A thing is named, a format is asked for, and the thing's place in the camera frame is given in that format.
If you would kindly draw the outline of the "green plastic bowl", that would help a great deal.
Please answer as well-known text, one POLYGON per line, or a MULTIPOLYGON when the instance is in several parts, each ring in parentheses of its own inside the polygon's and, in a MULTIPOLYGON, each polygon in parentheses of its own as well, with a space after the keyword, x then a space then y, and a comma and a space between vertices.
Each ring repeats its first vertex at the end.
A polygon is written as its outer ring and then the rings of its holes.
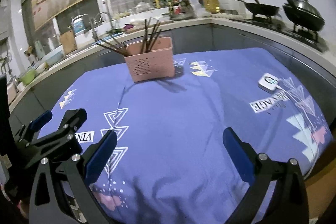
POLYGON ((27 86, 28 84, 30 84, 36 76, 36 70, 35 69, 29 69, 28 71, 26 71, 25 73, 23 73, 20 77, 20 81, 27 86))

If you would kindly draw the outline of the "cooking oil bottle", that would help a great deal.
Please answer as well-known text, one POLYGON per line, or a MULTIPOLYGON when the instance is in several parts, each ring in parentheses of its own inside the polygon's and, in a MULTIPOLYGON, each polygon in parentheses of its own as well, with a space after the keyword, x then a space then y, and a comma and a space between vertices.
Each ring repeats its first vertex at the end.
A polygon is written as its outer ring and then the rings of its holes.
POLYGON ((221 11, 219 0, 203 0, 203 6, 206 11, 217 14, 221 11))

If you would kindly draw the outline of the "purple patterned tablecloth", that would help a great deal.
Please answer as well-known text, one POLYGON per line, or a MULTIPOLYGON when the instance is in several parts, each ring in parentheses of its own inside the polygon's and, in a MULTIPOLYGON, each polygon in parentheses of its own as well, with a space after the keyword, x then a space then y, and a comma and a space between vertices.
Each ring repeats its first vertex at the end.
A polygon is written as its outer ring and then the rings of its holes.
POLYGON ((318 104, 262 48, 174 57, 175 76, 134 83, 126 64, 84 73, 60 97, 40 132, 56 131, 65 112, 83 108, 76 133, 83 149, 108 130, 117 146, 92 191, 121 223, 224 223, 248 184, 228 155, 230 127, 272 160, 298 160, 307 173, 332 141, 318 104), (273 94, 264 73, 280 79, 273 94))

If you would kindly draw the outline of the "brown chopstick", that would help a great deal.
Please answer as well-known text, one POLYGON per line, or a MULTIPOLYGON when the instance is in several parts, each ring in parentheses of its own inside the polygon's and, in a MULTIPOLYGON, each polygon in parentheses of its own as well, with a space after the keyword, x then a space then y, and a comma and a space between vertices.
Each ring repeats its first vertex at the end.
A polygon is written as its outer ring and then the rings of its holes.
POLYGON ((116 53, 122 55, 123 57, 129 57, 130 56, 130 53, 126 49, 126 46, 125 46, 124 43, 118 42, 115 38, 113 38, 113 41, 115 42, 114 44, 109 43, 104 39, 101 39, 101 40, 96 42, 96 45, 98 45, 100 47, 103 47, 105 49, 108 49, 112 52, 116 52, 116 53))

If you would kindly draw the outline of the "white square smart hub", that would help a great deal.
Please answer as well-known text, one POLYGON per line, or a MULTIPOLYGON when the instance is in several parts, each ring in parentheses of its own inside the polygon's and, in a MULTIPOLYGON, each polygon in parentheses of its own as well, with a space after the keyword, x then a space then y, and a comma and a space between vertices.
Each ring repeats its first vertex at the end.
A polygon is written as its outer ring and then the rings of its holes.
POLYGON ((278 87, 280 79, 270 73, 264 73, 258 81, 258 87, 263 91, 273 94, 278 87))

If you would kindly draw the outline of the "blue label detergent jug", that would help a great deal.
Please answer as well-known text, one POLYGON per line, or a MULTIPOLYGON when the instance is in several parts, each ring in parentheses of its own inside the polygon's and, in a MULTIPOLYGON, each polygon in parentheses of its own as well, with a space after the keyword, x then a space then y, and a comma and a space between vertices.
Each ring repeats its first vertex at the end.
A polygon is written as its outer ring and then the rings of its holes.
POLYGON ((72 28, 75 36, 82 34, 85 31, 85 24, 82 17, 72 20, 72 28))

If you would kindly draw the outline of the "black gas stove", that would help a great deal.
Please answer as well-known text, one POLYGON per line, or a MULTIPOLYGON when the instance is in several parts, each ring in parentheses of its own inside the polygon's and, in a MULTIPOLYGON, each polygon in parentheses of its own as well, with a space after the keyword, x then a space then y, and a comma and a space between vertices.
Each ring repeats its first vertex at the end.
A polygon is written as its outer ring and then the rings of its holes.
POLYGON ((329 50, 327 43, 319 36, 318 32, 296 24, 288 27, 282 20, 261 16, 255 16, 252 19, 244 18, 243 22, 279 32, 280 34, 294 38, 321 53, 329 50))

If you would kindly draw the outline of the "upright wooden chopping board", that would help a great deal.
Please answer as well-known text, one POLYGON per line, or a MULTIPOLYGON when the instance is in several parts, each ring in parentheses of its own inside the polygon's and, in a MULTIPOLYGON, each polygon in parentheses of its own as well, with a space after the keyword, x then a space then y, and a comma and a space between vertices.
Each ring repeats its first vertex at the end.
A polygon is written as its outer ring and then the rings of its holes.
POLYGON ((65 55, 77 50, 75 36, 72 30, 60 35, 60 43, 63 46, 63 52, 65 55))

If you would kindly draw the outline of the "steel lidded pot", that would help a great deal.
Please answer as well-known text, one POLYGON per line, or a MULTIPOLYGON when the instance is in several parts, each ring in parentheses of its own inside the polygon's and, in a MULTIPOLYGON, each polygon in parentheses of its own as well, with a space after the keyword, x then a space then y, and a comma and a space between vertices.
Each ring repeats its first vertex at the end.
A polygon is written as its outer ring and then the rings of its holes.
POLYGON ((315 33, 323 29, 325 20, 319 11, 308 0, 286 0, 282 6, 287 18, 294 24, 293 32, 297 28, 305 28, 315 33))

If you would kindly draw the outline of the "yellow condiment bottle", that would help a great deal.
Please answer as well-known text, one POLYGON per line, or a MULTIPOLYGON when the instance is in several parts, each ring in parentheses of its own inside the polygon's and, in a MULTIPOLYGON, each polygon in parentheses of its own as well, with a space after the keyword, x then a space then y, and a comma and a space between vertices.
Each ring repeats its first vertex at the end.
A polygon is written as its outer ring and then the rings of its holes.
POLYGON ((155 7, 157 9, 160 9, 161 8, 160 0, 154 0, 154 1, 155 1, 155 7))

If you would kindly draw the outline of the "white plastic jug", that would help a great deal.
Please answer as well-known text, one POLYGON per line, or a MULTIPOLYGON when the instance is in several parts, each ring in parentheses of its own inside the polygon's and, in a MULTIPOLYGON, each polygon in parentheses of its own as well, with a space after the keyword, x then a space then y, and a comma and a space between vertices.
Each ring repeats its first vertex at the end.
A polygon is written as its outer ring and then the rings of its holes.
POLYGON ((199 0, 189 0, 189 4, 193 8, 194 12, 197 12, 202 8, 202 5, 199 2, 199 0))

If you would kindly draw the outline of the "pink perforated utensil basket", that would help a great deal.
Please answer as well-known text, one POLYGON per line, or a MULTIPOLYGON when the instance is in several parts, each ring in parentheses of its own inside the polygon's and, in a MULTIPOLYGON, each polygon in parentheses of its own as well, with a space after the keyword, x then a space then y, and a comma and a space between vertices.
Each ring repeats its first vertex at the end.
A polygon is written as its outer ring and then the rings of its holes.
POLYGON ((141 47, 141 42, 128 45, 130 56, 124 57, 134 83, 175 75, 171 37, 158 38, 148 53, 141 53, 141 47))

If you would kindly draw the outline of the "steel sink faucet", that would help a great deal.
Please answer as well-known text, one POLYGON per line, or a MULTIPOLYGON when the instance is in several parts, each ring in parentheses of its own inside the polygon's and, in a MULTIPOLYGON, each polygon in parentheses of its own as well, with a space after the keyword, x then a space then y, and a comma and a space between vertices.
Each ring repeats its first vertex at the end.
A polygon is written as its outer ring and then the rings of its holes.
POLYGON ((90 19, 88 14, 81 14, 78 16, 75 16, 74 18, 72 18, 72 20, 74 20, 75 18, 79 18, 82 17, 84 20, 84 24, 85 24, 85 31, 82 34, 86 34, 87 32, 89 32, 89 30, 92 31, 92 38, 95 42, 98 41, 98 36, 97 36, 97 32, 95 31, 95 28, 93 26, 93 22, 90 19))

